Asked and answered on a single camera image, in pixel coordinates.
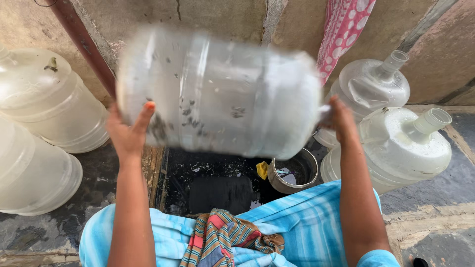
pink polka dot cloth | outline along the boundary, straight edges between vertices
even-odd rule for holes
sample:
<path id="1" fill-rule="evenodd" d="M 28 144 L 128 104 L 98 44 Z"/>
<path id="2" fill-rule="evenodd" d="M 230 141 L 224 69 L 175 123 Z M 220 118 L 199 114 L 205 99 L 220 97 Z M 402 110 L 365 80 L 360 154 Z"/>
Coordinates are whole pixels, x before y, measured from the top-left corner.
<path id="1" fill-rule="evenodd" d="M 318 51 L 317 69 L 325 84 L 343 56 L 363 31 L 376 0 L 328 0 L 325 31 Z"/>

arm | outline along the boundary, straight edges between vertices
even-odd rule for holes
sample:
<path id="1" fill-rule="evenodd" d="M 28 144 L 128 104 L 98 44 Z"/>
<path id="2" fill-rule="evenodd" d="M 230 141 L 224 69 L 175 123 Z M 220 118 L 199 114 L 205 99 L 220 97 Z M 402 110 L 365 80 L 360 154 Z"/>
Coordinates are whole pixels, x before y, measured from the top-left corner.
<path id="1" fill-rule="evenodd" d="M 371 250 L 391 250 L 352 111 L 336 96 L 331 98 L 330 104 L 333 127 L 342 147 L 340 220 L 343 242 L 348 265 L 354 267 Z"/>
<path id="2" fill-rule="evenodd" d="M 107 263 L 109 267 L 156 266 L 147 186 L 141 161 L 145 131 L 154 110 L 155 103 L 147 102 L 131 127 L 122 123 L 115 104 L 110 110 L 106 127 L 119 156 L 120 167 L 111 251 Z"/>

transparent jug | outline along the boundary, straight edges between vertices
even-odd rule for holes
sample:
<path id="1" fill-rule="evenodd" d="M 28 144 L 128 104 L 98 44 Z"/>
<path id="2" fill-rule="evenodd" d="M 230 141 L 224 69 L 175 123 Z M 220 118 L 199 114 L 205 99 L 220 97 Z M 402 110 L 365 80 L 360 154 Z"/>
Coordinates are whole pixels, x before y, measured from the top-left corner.
<path id="1" fill-rule="evenodd" d="M 409 99 L 409 83 L 399 71 L 409 59 L 402 51 L 393 51 L 386 60 L 356 60 L 346 65 L 332 84 L 325 100 L 338 97 L 353 110 L 355 122 L 383 107 L 402 107 Z M 332 149 L 338 145 L 335 131 L 320 129 L 314 136 L 320 144 Z"/>
<path id="2" fill-rule="evenodd" d="M 147 143 L 289 159 L 321 117 L 323 92 L 305 52 L 282 53 L 203 32 L 142 29 L 121 55 L 117 101 L 133 123 L 156 102 Z"/>
<path id="3" fill-rule="evenodd" d="M 402 107 L 379 109 L 358 125 L 373 188 L 378 194 L 430 179 L 445 170 L 452 157 L 449 142 L 437 131 L 452 122 L 442 109 L 418 117 Z M 341 146 L 324 157 L 324 182 L 341 178 Z"/>
<path id="4" fill-rule="evenodd" d="M 0 212 L 50 212 L 74 195 L 82 176 L 77 158 L 0 117 Z"/>
<path id="5" fill-rule="evenodd" d="M 66 152 L 91 151 L 109 138 L 105 107 L 56 53 L 0 43 L 0 88 L 2 116 Z"/>

drain pipe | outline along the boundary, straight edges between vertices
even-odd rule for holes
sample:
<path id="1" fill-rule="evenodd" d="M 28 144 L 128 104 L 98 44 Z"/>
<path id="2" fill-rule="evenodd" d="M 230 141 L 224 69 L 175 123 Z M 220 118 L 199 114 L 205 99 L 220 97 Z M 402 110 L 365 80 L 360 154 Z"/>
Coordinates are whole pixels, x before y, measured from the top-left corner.
<path id="1" fill-rule="evenodd" d="M 69 0 L 45 0 L 109 95 L 115 99 L 115 77 Z"/>

yellow sponge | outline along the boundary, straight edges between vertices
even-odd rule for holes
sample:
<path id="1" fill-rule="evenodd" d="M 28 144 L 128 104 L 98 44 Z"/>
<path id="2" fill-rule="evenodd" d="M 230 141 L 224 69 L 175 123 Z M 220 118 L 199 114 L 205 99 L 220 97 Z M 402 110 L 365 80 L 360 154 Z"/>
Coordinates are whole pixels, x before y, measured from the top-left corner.
<path id="1" fill-rule="evenodd" d="M 257 174 L 259 174 L 263 180 L 267 179 L 267 169 L 269 168 L 269 164 L 267 164 L 267 162 L 261 162 L 257 164 L 256 167 Z"/>

